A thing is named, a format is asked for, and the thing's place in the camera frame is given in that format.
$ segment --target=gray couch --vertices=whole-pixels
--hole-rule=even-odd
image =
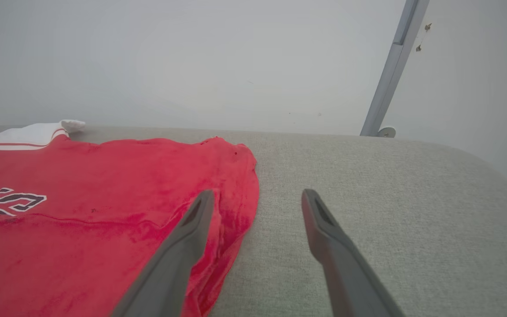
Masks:
[[[215,135],[250,147],[260,199],[210,316],[331,315],[304,188],[320,193],[407,316],[507,316],[507,180],[473,155],[360,136],[88,127],[72,138]]]

